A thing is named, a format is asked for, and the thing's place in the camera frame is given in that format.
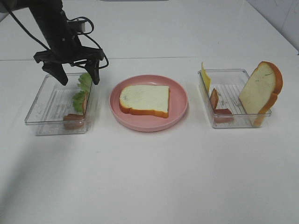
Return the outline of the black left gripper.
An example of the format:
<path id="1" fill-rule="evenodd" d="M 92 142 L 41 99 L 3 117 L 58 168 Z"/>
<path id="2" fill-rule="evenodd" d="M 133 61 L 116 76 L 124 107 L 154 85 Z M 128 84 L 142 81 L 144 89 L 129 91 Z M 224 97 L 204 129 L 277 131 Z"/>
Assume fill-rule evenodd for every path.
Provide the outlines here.
<path id="1" fill-rule="evenodd" d="M 83 46 L 79 36 L 86 33 L 50 32 L 43 33 L 49 49 L 35 53 L 34 60 L 43 62 L 42 70 L 52 75 L 60 84 L 66 86 L 68 77 L 61 64 L 69 63 L 72 66 L 81 66 L 85 63 L 85 70 L 92 81 L 97 85 L 100 81 L 99 63 L 104 59 L 104 51 L 97 48 Z"/>

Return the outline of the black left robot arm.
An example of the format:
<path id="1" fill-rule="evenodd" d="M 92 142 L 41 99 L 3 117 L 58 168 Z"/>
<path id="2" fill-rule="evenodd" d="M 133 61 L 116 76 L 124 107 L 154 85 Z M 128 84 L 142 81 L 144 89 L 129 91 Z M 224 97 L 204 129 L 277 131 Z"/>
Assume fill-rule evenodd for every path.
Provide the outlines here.
<path id="1" fill-rule="evenodd" d="M 47 44 L 43 44 L 34 37 L 16 18 L 14 11 L 28 8 L 33 15 Z M 43 62 L 42 70 L 56 78 L 62 85 L 66 85 L 68 77 L 63 64 L 85 69 L 91 76 L 95 85 L 100 81 L 99 70 L 102 69 L 100 61 L 107 61 L 103 49 L 83 46 L 79 36 L 89 36 L 84 31 L 84 23 L 88 22 L 93 28 L 91 20 L 86 17 L 68 19 L 60 0 L 2 0 L 0 11 L 9 13 L 19 26 L 33 40 L 44 47 L 44 51 L 35 53 L 34 60 Z"/>

